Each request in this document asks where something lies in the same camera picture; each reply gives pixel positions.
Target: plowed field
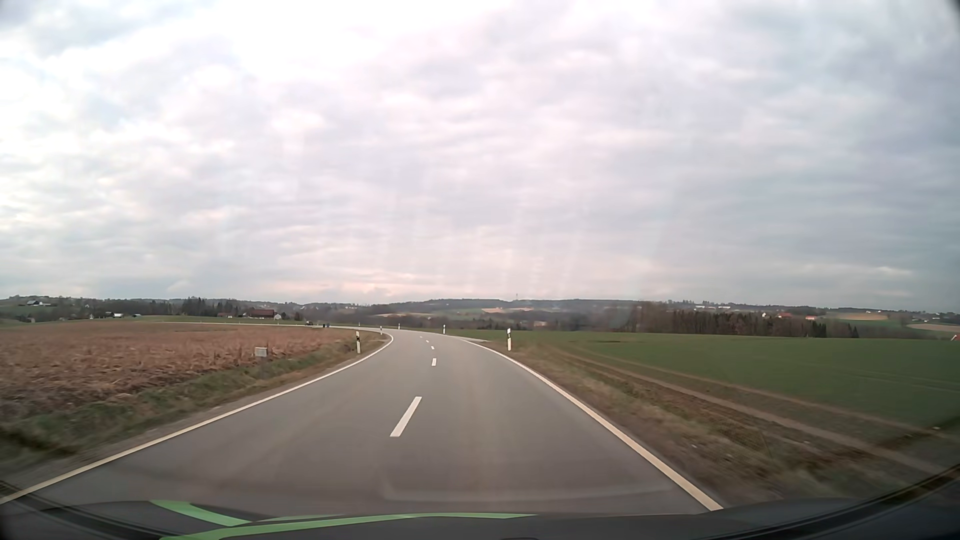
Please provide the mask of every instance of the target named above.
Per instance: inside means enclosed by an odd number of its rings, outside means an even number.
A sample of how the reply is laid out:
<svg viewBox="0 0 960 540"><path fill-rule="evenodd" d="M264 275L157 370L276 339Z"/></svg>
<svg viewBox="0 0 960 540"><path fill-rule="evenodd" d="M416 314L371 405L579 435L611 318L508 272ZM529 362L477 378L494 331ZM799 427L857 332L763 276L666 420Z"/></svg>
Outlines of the plowed field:
<svg viewBox="0 0 960 540"><path fill-rule="evenodd" d="M108 399L256 363L301 356L353 332L286 326L82 321L0 331L0 413L9 418Z"/></svg>

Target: cloud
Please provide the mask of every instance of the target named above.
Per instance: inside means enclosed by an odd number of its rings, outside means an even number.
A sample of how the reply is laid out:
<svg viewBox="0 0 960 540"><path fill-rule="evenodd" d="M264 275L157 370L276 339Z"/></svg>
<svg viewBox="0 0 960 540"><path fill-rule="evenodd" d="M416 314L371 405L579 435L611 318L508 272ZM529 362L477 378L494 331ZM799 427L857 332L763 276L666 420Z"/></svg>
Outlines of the cloud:
<svg viewBox="0 0 960 540"><path fill-rule="evenodd" d="M948 5L455 4L4 4L0 294L960 304Z"/></svg>

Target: green field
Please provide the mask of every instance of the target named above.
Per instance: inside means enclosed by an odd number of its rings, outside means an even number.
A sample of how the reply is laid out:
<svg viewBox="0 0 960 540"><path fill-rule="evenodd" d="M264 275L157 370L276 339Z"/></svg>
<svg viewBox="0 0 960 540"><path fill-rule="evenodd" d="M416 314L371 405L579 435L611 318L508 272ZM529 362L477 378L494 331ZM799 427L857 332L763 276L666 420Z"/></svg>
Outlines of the green field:
<svg viewBox="0 0 960 540"><path fill-rule="evenodd" d="M6 304L0 306L0 313L9 314L11 316L17 315L38 315L40 313L47 313L54 309L57 309L53 306L18 306L16 304Z"/></svg>
<svg viewBox="0 0 960 540"><path fill-rule="evenodd" d="M504 331L456 331L505 341ZM666 333L515 331L514 348L539 343L621 358L721 382L835 405L917 426L960 414L960 344L920 339L812 339Z"/></svg>

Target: house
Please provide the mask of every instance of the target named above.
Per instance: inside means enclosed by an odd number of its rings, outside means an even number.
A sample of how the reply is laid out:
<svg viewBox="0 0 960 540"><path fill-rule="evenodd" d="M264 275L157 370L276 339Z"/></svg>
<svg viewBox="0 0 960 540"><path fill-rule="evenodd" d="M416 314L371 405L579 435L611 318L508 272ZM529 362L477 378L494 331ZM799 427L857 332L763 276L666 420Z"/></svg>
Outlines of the house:
<svg viewBox="0 0 960 540"><path fill-rule="evenodd" d="M254 319L273 319L276 315L275 309L264 309L255 307L247 311L247 316Z"/></svg>

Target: asphalt road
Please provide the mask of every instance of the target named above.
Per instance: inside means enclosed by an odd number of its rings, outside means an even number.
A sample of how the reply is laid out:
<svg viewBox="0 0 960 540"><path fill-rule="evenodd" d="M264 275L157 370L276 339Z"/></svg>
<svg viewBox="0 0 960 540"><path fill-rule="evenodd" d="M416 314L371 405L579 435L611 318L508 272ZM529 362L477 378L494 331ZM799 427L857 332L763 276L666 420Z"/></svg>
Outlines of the asphalt road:
<svg viewBox="0 0 960 540"><path fill-rule="evenodd" d="M281 516L705 510L507 358L454 336L389 333L385 349L340 373L36 494Z"/></svg>

